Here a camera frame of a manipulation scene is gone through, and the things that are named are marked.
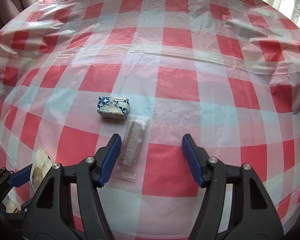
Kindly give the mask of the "clear grey wafer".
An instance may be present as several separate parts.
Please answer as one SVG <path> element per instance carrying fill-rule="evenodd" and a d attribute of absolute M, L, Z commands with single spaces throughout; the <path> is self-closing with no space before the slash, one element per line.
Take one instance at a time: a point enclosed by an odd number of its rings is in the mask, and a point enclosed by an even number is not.
<path fill-rule="evenodd" d="M 136 180 L 136 163 L 149 121 L 150 118 L 143 116 L 131 115 L 128 118 L 115 170 L 119 178 L 128 181 Z"/>

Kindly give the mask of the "red white checkered tablecloth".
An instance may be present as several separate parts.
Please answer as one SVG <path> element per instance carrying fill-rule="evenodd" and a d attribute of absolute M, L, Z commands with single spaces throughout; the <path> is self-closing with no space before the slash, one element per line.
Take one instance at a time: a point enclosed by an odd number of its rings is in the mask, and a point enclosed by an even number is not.
<path fill-rule="evenodd" d="M 249 163 L 283 228 L 300 212 L 300 29 L 262 0 L 41 0 L 0 31 L 0 168 L 43 148 L 95 154 L 126 124 L 100 96 L 149 119 L 136 179 L 99 194 L 116 239 L 186 239 L 204 190 L 184 134 L 225 164 Z"/>

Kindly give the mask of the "clear yellow cookie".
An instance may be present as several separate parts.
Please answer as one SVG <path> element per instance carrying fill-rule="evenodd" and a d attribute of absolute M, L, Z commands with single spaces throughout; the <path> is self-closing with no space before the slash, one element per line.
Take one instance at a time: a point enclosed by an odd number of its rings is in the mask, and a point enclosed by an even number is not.
<path fill-rule="evenodd" d="M 44 177 L 48 173 L 49 169 L 52 167 L 52 162 L 49 156 L 45 153 L 42 146 L 38 146 L 38 150 L 34 161 L 32 163 L 31 173 L 30 173 L 30 184 L 34 191 L 36 191 Z"/>

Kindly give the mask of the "small blue white candy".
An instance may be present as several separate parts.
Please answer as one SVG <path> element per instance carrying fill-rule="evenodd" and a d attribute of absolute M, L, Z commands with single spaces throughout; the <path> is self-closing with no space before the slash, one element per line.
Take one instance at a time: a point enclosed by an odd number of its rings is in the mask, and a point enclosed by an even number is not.
<path fill-rule="evenodd" d="M 103 118 L 125 120 L 130 112 L 130 101 L 128 98 L 99 96 L 97 112 Z"/>

